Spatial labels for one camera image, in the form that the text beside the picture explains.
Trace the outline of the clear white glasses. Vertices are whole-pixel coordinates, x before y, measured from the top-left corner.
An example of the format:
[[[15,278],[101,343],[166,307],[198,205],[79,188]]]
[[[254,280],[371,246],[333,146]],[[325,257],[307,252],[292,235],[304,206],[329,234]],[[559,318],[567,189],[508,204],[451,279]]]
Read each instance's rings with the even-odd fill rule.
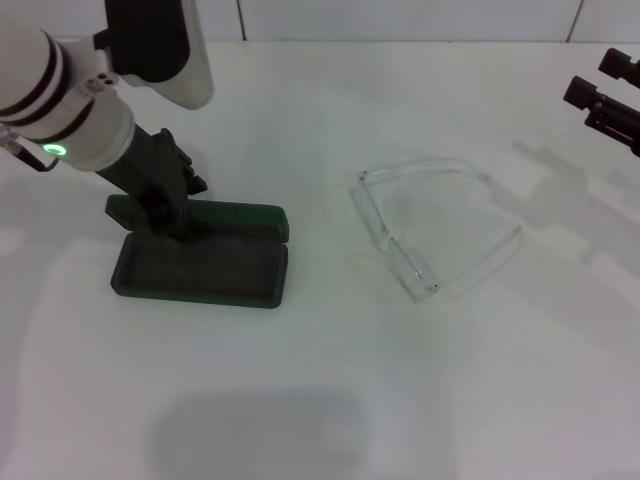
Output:
[[[492,180],[455,158],[358,172],[348,188],[373,247],[408,296],[457,298],[518,251],[522,226],[491,200]]]

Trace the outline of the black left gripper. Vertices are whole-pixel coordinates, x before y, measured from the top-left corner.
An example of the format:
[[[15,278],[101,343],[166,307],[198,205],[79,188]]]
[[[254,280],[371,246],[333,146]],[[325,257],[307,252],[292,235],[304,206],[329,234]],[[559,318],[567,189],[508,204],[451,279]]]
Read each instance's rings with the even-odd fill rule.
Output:
[[[207,183],[168,129],[151,135],[135,125],[124,154],[97,174],[140,204],[144,233],[180,242],[198,237],[188,199],[206,191]]]

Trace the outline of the green glasses case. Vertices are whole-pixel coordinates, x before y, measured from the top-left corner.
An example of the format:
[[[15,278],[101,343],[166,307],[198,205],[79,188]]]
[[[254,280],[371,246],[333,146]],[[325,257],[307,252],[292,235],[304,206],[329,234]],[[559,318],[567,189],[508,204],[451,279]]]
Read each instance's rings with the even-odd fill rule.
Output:
[[[190,235],[156,236],[143,210],[111,195],[105,212],[128,230],[111,287],[120,296],[274,309],[288,266],[289,222],[275,205],[191,199]]]

